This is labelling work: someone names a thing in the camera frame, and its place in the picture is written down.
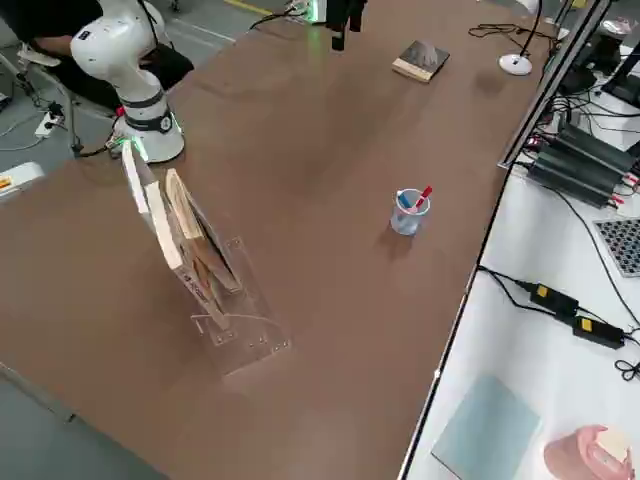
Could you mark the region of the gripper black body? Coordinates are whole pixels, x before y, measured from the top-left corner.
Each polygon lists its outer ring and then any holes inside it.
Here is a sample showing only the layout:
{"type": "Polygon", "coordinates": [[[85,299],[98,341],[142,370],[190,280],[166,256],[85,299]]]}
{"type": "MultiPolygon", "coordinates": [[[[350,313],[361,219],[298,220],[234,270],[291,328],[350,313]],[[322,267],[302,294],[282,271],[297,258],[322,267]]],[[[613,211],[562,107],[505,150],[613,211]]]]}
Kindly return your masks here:
{"type": "Polygon", "coordinates": [[[326,18],[346,18],[353,11],[363,9],[367,0],[327,0],[326,18]]]}

